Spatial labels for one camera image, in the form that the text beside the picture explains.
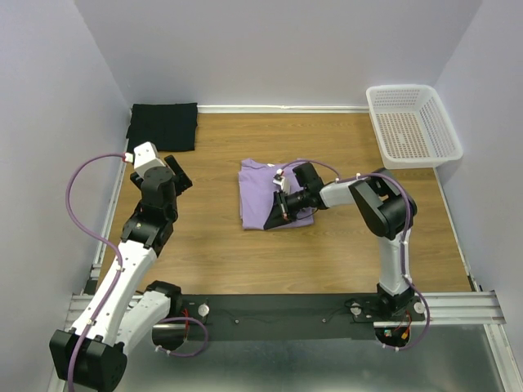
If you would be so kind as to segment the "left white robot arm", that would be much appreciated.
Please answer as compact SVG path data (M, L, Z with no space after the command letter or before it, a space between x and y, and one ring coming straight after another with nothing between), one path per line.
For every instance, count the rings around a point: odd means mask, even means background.
M114 251L114 261L91 302L67 330L57 330L50 350L57 376L68 390L81 385L95 391L113 391L123 377L132 343L161 320L175 321L181 303L175 289L153 290L145 305L128 308L138 283L158 259L177 221L177 196L192 182L172 156L160 158L153 146L119 154L133 166L133 184L141 198L123 226L119 244L87 228L76 217L71 192L80 171L75 170L65 191L69 218L85 234Z

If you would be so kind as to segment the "purple t shirt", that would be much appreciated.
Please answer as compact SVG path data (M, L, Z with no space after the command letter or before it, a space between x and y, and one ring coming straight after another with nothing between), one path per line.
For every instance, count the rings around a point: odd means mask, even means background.
M279 187L273 183L273 178L282 166L283 164L259 163L251 158L241 161L238 174L239 215L242 219L243 229L264 230L264 224L273 207L274 192L279 190ZM289 183L290 193L302 190L291 170L295 166L297 166L297 163L284 169L284 177ZM313 225L314 217L311 215L313 211L314 208L303 209L297 215L298 220L288 222L286 225L275 227L274 229Z

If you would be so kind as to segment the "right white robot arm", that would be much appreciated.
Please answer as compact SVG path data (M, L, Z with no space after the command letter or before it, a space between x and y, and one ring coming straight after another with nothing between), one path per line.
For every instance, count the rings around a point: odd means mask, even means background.
M387 320L403 314L414 299L409 272L409 236L417 206L396 178L385 168L350 179L325 184L313 163L300 159L292 169L300 189L286 189L284 169L273 182L273 205L263 229L275 229L298 220L298 213L312 208L327 210L342 205L357 206L364 223L378 239L380 278L376 310Z

